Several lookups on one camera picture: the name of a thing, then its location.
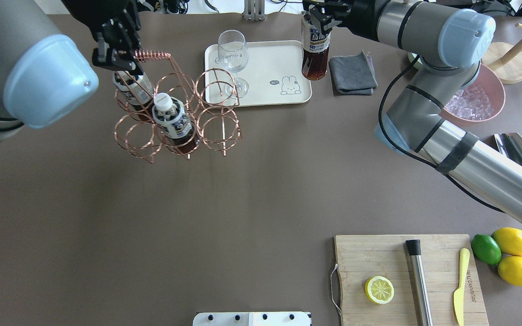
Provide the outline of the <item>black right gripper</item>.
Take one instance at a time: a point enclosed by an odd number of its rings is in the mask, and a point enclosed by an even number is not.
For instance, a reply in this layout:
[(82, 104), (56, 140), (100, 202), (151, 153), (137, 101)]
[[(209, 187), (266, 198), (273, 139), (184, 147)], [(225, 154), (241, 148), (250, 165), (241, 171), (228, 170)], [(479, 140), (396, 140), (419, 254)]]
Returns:
[(388, 0), (303, 0), (311, 23), (321, 33), (334, 27), (347, 28), (352, 34), (379, 41), (377, 26)]

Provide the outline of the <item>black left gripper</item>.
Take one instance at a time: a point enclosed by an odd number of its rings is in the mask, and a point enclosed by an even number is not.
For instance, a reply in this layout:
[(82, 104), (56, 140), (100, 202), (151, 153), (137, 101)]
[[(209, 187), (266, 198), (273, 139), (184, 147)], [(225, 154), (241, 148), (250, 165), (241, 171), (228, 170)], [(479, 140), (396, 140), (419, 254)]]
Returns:
[(98, 47), (92, 63), (113, 72), (142, 76), (135, 58), (141, 48), (141, 28), (136, 0), (62, 0), (72, 17), (87, 26)]

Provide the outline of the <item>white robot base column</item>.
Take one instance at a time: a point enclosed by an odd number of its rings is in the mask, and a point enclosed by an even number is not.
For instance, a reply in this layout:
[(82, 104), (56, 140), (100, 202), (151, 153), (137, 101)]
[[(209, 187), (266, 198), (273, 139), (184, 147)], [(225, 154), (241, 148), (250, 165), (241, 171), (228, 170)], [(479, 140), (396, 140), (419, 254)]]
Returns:
[(198, 313), (193, 326), (312, 326), (310, 312), (207, 312)]

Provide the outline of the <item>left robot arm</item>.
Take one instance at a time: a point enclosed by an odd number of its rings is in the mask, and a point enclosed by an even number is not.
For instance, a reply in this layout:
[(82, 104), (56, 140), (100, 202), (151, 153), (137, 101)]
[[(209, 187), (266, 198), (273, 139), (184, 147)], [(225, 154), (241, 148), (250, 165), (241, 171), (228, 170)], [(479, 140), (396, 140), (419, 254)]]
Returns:
[(0, 142), (40, 129), (85, 103), (99, 87), (93, 66), (142, 74), (136, 0), (65, 0), (97, 47), (91, 61), (33, 0), (0, 0)]

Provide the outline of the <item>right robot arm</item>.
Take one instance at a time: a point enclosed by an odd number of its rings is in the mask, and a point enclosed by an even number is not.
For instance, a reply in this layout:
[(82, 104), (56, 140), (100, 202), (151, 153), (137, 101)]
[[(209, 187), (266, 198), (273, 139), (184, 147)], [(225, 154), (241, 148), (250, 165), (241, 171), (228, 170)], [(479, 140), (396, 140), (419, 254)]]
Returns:
[(493, 39), (492, 17), (423, 0), (305, 0), (322, 33), (333, 27), (418, 54), (422, 68), (378, 123), (390, 147), (429, 165), (481, 204), (522, 223), (522, 166), (440, 116), (472, 83)]

